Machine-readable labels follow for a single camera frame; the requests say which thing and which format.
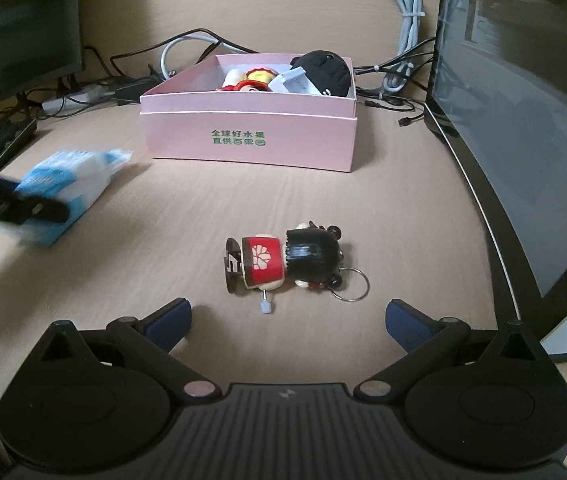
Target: black plush toy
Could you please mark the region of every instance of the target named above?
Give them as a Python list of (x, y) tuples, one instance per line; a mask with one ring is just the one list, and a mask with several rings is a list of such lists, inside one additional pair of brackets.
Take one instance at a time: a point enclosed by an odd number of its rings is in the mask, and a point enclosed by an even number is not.
[(306, 76), (324, 95), (346, 97), (352, 78), (345, 61), (334, 52), (313, 50), (291, 60), (292, 68), (303, 67)]

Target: white cable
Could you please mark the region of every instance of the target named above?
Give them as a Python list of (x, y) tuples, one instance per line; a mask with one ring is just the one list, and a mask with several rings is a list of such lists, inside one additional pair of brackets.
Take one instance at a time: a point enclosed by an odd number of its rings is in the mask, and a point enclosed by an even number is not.
[[(425, 12), (423, 12), (423, 0), (396, 0), (396, 2), (403, 15), (397, 50), (400, 56), (419, 43), (419, 22), (425, 16)], [(409, 60), (405, 60), (394, 65), (392, 69), (409, 77), (414, 67)], [(383, 78), (383, 88), (393, 94), (400, 92), (406, 83), (407, 79), (398, 75), (386, 74)]]
[[(164, 47), (164, 50), (161, 53), (161, 73), (163, 73), (164, 79), (166, 80), (170, 79), (170, 71), (166, 68), (166, 54), (168, 54), (168, 51), (171, 48), (173, 48), (177, 43), (181, 43), (182, 41), (186, 41), (186, 40), (199, 40), (199, 41), (206, 41), (207, 43), (217, 43), (219, 41), (215, 37), (210, 36), (209, 34), (206, 34), (204, 32), (195, 32), (194, 34), (189, 34), (187, 36), (177, 38), (176, 40), (172, 40)], [(244, 50), (231, 46), (227, 43), (222, 42), (220, 46), (227, 48), (228, 50), (231, 50), (233, 52), (246, 54)]]

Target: white flower emblem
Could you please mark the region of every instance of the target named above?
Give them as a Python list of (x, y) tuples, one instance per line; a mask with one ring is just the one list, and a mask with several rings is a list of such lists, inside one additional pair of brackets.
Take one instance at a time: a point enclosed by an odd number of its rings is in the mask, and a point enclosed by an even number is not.
[(253, 246), (252, 248), (252, 268), (255, 270), (264, 270), (268, 267), (270, 261), (270, 253), (263, 245)]

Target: keychain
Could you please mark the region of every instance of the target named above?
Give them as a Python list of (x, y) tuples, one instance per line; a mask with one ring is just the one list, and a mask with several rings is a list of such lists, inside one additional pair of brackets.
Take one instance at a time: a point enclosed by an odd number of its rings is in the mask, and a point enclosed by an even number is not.
[[(355, 267), (340, 267), (343, 253), (339, 247), (341, 229), (330, 225), (317, 227), (313, 222), (299, 224), (286, 232), (285, 241), (260, 234), (241, 238), (241, 246), (234, 238), (226, 240), (226, 287), (237, 290), (240, 278), (247, 289), (263, 291), (261, 312), (270, 314), (272, 306), (268, 291), (283, 285), (286, 278), (303, 288), (327, 288), (334, 297), (353, 303), (370, 292), (368, 277)], [(365, 292), (358, 298), (344, 298), (336, 290), (343, 284), (342, 271), (361, 275), (366, 282)]]

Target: ribbed black surface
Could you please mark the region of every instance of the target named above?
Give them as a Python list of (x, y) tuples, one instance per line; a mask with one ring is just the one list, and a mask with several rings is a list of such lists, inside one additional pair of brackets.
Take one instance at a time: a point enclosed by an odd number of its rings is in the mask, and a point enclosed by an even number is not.
[[(16, 468), (8, 478), (55, 476)], [(567, 480), (567, 470), (464, 470), (410, 440), (391, 409), (356, 402), (342, 384), (239, 384), (220, 402), (185, 409), (166, 438), (134, 462), (75, 478)]]

